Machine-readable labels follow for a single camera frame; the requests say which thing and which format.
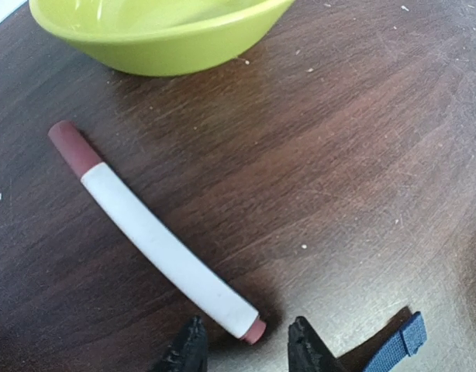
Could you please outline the navy blue student backpack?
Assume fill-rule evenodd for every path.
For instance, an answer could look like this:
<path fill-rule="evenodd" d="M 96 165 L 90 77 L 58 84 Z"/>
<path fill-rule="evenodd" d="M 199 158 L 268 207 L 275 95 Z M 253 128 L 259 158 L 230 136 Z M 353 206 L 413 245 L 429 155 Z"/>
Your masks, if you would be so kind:
<path fill-rule="evenodd" d="M 377 350 L 363 372 L 389 372 L 406 357 L 416 355 L 426 341 L 422 313 L 416 312 Z"/>

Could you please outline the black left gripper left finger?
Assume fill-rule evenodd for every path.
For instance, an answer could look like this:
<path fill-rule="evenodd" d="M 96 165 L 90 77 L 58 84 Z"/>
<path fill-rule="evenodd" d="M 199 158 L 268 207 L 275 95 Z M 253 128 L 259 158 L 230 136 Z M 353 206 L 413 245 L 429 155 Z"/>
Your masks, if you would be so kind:
<path fill-rule="evenodd" d="M 163 356 L 152 366 L 156 372 L 206 372 L 208 335 L 202 319 L 194 316 L 173 338 Z"/>

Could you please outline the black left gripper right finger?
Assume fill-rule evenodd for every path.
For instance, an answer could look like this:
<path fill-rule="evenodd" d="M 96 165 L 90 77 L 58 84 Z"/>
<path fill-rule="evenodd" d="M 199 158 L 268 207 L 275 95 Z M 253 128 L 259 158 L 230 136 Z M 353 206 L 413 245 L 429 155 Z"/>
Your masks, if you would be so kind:
<path fill-rule="evenodd" d="M 288 371 L 347 371 L 304 316 L 298 316 L 288 327 Z"/>

